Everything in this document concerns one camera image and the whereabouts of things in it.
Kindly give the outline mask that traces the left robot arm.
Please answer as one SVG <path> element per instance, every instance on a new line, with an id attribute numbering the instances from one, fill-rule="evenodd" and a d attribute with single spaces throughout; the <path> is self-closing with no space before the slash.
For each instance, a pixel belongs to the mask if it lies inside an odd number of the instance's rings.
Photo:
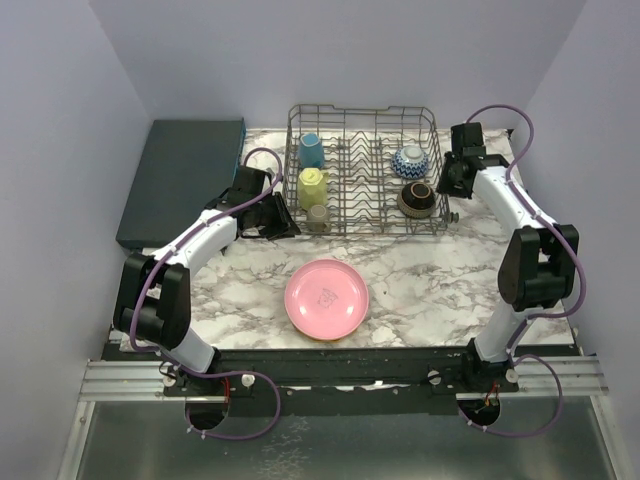
<path id="1" fill-rule="evenodd" d="M 293 238 L 300 229 L 282 195 L 274 190 L 282 174 L 240 166 L 230 188 L 209 202 L 198 219 L 150 255 L 126 259 L 113 316 L 115 330 L 143 342 L 188 370 L 187 382 L 201 395 L 222 380 L 213 364 L 217 349 L 191 328 L 191 281 L 209 260 L 248 230 L 257 239 Z"/>

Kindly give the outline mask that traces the red patterned bowl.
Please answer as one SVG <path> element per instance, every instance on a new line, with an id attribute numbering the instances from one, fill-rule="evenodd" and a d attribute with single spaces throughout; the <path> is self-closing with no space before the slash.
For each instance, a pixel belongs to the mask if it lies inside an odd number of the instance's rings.
<path id="1" fill-rule="evenodd" d="M 419 180 L 428 172 L 429 158 L 419 146 L 407 145 L 395 152 L 391 169 L 401 178 Z"/>

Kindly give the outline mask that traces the small grey cup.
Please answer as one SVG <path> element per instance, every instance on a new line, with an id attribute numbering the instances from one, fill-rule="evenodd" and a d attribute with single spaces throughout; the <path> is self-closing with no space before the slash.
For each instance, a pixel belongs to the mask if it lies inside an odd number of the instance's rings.
<path id="1" fill-rule="evenodd" d="M 331 230 L 330 212 L 321 204 L 312 205 L 307 210 L 306 224 L 313 233 L 327 233 Z"/>

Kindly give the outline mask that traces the blue floral mug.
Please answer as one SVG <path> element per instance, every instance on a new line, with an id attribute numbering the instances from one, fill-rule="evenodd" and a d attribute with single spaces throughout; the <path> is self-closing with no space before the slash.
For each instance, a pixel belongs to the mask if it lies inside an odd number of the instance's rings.
<path id="1" fill-rule="evenodd" d="M 324 167 L 324 148 L 321 138 L 316 133 L 305 133 L 300 136 L 298 158 L 302 168 L 322 169 Z"/>

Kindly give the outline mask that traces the grey wire dish rack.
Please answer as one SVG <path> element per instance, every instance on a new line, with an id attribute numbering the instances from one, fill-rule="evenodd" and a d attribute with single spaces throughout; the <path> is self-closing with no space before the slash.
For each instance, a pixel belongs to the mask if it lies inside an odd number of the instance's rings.
<path id="1" fill-rule="evenodd" d="M 336 107 L 331 104 L 297 104 L 288 112 L 283 197 L 304 234 L 321 232 L 307 220 L 299 202 L 297 181 L 301 137 L 315 134 L 323 146 L 328 173 L 328 235 L 436 235 L 459 220 L 449 199 L 436 193 L 435 207 L 424 219 L 404 215 L 398 194 L 409 184 L 392 169 L 399 149 L 416 146 L 427 156 L 421 180 L 435 188 L 444 160 L 443 137 L 432 110 L 424 106 L 386 108 Z"/>

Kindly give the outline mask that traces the pink plate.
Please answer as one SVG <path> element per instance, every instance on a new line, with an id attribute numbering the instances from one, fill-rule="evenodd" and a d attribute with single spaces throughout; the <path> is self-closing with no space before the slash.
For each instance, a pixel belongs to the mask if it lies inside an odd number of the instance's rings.
<path id="1" fill-rule="evenodd" d="M 358 327 L 369 308 L 369 290 L 351 265 L 317 259 L 300 267 L 288 280 L 284 307 L 293 326 Z"/>

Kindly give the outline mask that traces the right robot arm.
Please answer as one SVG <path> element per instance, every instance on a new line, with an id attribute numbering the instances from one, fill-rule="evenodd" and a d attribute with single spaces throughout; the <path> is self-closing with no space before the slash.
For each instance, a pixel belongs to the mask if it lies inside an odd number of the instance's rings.
<path id="1" fill-rule="evenodd" d="M 510 241 L 498 270 L 501 301 L 484 330 L 471 341 L 474 358 L 460 367 L 460 379 L 480 392 L 496 380 L 493 364 L 511 360 L 515 346 L 537 318 L 552 314 L 573 290 L 579 233 L 543 213 L 513 177 L 512 165 L 486 152 L 478 122 L 451 128 L 437 191 L 449 197 L 480 198 Z"/>

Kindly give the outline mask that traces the brown beige bowl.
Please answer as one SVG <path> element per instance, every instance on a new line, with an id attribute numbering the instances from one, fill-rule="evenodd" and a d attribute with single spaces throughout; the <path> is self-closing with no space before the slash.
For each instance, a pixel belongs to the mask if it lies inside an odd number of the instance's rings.
<path id="1" fill-rule="evenodd" d="M 397 196 L 400 211 L 413 219 L 425 219 L 432 215 L 436 200 L 432 187 L 425 182 L 414 181 L 406 184 Z"/>

